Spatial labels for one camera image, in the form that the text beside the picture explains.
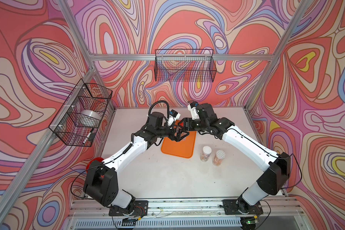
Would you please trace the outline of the red lid candy jar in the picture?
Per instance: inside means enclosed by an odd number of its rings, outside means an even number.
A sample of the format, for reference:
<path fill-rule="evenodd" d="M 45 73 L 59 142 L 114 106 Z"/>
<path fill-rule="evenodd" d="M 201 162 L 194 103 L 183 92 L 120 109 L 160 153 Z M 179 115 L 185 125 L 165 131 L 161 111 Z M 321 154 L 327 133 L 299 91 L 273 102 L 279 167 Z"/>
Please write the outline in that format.
<path fill-rule="evenodd" d="M 189 132 L 186 131 L 186 128 L 184 126 L 177 125 L 177 127 L 176 127 L 176 135 L 177 136 L 189 135 Z"/>

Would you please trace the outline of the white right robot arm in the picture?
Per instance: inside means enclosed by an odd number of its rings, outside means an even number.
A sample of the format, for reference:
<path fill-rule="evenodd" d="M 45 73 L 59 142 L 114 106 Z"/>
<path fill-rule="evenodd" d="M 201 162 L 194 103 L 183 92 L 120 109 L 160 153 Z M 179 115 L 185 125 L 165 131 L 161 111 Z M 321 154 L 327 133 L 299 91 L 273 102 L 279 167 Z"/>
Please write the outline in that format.
<path fill-rule="evenodd" d="M 183 131 L 197 131 L 212 135 L 241 151 L 263 172 L 262 175 L 238 197 L 236 205 L 240 212 L 247 213 L 260 200 L 275 196 L 290 177 L 291 157 L 258 143 L 246 135 L 234 122 L 219 118 L 211 104 L 189 102 L 190 118 L 178 123 Z"/>

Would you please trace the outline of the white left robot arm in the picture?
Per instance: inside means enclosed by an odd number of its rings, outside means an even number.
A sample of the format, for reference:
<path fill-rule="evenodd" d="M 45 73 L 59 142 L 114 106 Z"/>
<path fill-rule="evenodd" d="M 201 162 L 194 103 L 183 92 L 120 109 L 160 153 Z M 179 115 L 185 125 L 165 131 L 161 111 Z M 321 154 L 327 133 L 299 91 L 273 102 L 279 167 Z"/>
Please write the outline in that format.
<path fill-rule="evenodd" d="M 118 175 L 139 155 L 146 152 L 157 139 L 168 137 L 179 142 L 189 135 L 175 125 L 180 114 L 172 110 L 168 117 L 160 112 L 149 113 L 146 123 L 136 133 L 131 134 L 130 142 L 109 158 L 93 160 L 87 170 L 83 191 L 104 207 L 117 206 L 133 209 L 135 197 L 119 188 Z"/>

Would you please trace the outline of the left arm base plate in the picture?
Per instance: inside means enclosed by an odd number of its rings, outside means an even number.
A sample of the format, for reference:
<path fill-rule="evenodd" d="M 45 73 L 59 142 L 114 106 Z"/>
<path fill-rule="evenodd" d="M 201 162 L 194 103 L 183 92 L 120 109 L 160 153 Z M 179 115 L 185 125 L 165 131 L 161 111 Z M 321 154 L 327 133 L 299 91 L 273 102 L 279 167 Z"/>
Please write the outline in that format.
<path fill-rule="evenodd" d="M 132 201 L 125 209 L 119 206 L 112 206 L 109 210 L 110 217 L 143 217 L 148 214 L 148 200 Z"/>

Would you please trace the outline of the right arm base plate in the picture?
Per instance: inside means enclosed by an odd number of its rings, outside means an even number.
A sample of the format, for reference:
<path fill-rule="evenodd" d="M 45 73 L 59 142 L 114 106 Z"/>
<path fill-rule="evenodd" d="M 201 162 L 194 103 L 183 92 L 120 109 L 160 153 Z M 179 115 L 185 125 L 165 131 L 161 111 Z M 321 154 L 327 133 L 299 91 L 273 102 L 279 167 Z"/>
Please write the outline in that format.
<path fill-rule="evenodd" d="M 243 200 L 224 199 L 220 207 L 224 209 L 226 215 L 260 216 L 264 213 L 259 201 L 250 206 Z"/>

